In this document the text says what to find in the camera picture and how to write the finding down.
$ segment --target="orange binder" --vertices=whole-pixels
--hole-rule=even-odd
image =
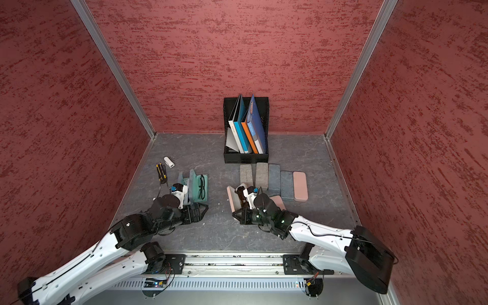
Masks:
[[[247,123],[241,122],[244,128],[245,135],[247,136],[247,139],[249,140],[249,143],[251,143],[252,151],[257,154],[258,153],[258,148],[256,147],[256,144],[254,143],[254,140],[252,139],[251,132],[249,131],[249,127],[247,127]]]

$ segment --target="white plastic clip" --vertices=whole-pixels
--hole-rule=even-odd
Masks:
[[[175,166],[175,164],[168,157],[164,158],[164,162],[166,162],[166,165],[168,165],[169,168],[172,168]]]

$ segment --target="mounting plate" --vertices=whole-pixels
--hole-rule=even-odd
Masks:
[[[184,254],[166,254],[166,260],[171,266],[171,273],[181,274],[183,272],[184,261],[186,255]]]
[[[302,267],[300,266],[300,261],[298,260],[298,255],[290,255],[285,254],[283,255],[283,269],[285,270],[285,274],[297,274],[297,275],[304,275],[306,274]],[[320,275],[333,275],[334,270],[319,270]]]

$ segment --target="eyeglasses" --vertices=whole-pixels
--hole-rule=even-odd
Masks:
[[[203,177],[203,175],[200,175],[200,184],[198,185],[198,187],[200,188],[198,198],[204,199],[206,194],[205,194],[205,178]]]

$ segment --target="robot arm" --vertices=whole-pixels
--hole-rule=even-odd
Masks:
[[[267,225],[269,232],[282,240],[291,235],[297,241],[306,242],[299,256],[305,274],[324,269],[354,274],[371,290],[387,293],[396,257],[366,228],[342,230],[317,224],[281,210],[266,194],[258,195],[253,186],[240,191],[248,202],[242,203],[242,208],[232,216],[240,224]]]
[[[205,207],[204,211],[201,211],[201,205]],[[64,266],[43,277],[22,280],[18,285],[19,299],[25,305],[78,303],[80,298],[86,300],[121,279],[158,271],[154,264],[161,263],[163,252],[159,245],[149,243],[152,237],[172,232],[178,225],[198,222],[208,210],[208,206],[201,203],[192,203],[182,209],[179,206],[179,198],[172,194],[155,198],[146,212],[126,216],[113,225],[97,244]],[[143,244],[141,251],[132,256],[133,262],[126,259],[125,263],[97,273],[114,259]]]

